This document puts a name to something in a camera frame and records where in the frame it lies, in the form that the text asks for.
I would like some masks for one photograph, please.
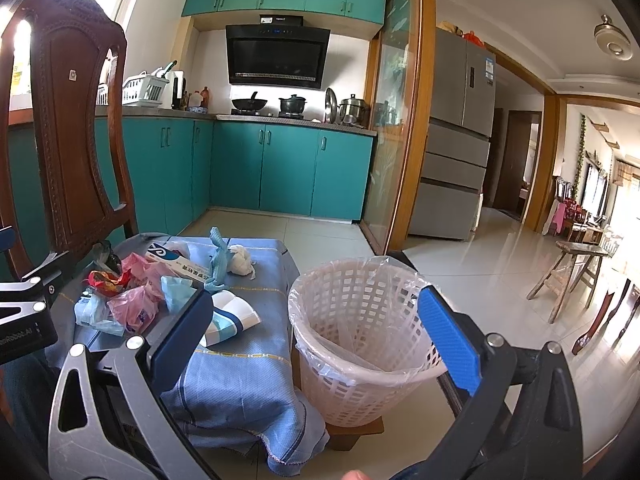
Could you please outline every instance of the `pink plastic bag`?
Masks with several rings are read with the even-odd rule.
[[[158,302],[154,301],[150,288],[149,284],[137,286],[107,301],[113,317],[127,332],[143,333],[156,317]]]
[[[131,275],[136,280],[137,285],[150,285],[149,293],[157,303],[164,300],[160,278],[162,276],[177,276],[169,267],[162,262],[150,262],[144,256],[131,253],[122,261],[122,272],[131,269]]]

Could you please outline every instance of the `wooden stool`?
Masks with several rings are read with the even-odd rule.
[[[558,312],[560,312],[560,309],[569,299],[569,294],[574,291],[575,286],[580,281],[586,283],[586,285],[591,289],[589,299],[587,300],[587,306],[591,304],[593,293],[598,283],[598,276],[600,275],[602,259],[605,256],[609,256],[609,253],[606,250],[592,244],[579,244],[576,242],[565,242],[559,240],[556,242],[556,246],[562,251],[562,253],[560,254],[560,256],[558,256],[558,259],[553,264],[553,267],[551,267],[548,272],[544,276],[542,276],[542,278],[540,278],[540,281],[536,283],[536,286],[531,289],[531,292],[529,294],[527,294],[527,299],[531,300],[538,293],[540,288],[542,288],[542,285],[546,285],[558,297],[554,308],[549,315],[549,323],[553,323],[556,320]],[[578,272],[578,275],[575,277],[574,282],[571,284],[571,286],[569,286],[571,276],[574,273],[576,260],[581,254],[587,256],[587,259],[584,263],[584,267],[580,270],[580,272]],[[556,269],[560,265],[560,262],[567,255],[569,255],[570,257],[568,267],[564,270],[564,272],[558,272]],[[595,273],[591,272],[588,269],[591,261],[594,258],[598,259],[598,265],[596,267]]]

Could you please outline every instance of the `tile floor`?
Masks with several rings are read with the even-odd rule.
[[[360,228],[339,222],[210,210],[182,234],[206,236],[213,225],[224,237],[282,240],[300,272],[338,258],[373,256]],[[325,450],[305,465],[298,478],[339,480],[348,470],[361,469],[372,480],[387,480],[424,460],[449,429],[453,415],[438,383],[430,381],[396,406],[384,421],[383,434],[362,437],[349,452]],[[279,478],[258,458],[257,449],[247,457],[225,449],[201,453],[222,480]]]
[[[609,325],[601,326],[588,346],[573,356],[571,348],[590,327],[607,288],[618,290],[613,307],[625,280],[605,260],[591,305],[585,306],[589,291],[580,284],[556,322],[549,325],[546,320],[555,295],[543,287],[533,300],[526,296],[558,256],[555,241],[486,208],[471,241],[410,237],[404,252],[440,287],[454,309],[472,316],[484,332],[499,332],[509,343],[529,348],[541,348],[549,340],[561,343],[574,378],[588,457],[620,430],[640,394],[638,320],[616,341],[636,293],[631,290]],[[517,393],[512,387],[507,398],[511,409]]]

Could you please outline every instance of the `white tile backsplash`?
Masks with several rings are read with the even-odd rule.
[[[201,32],[193,57],[191,75],[187,78],[189,91],[201,90],[206,85],[210,90],[210,113],[228,114],[232,99],[249,98],[254,91],[257,98],[267,99],[264,112],[274,115],[280,111],[280,97],[297,94],[306,99],[305,118],[324,118],[324,92],[331,87],[340,102],[355,94],[364,95],[364,80],[367,70],[369,41],[332,34],[324,64],[322,89],[289,88],[284,86],[231,85],[228,82],[226,64],[226,35],[224,30]]]

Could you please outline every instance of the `human hand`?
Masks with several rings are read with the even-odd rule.
[[[4,392],[4,384],[2,384],[2,374],[3,370],[2,368],[0,368],[0,413],[2,413],[6,421],[11,424],[14,421],[14,416],[11,413],[11,408],[9,408],[9,402]]]
[[[342,477],[342,480],[371,480],[371,478],[365,475],[362,471],[349,471]]]

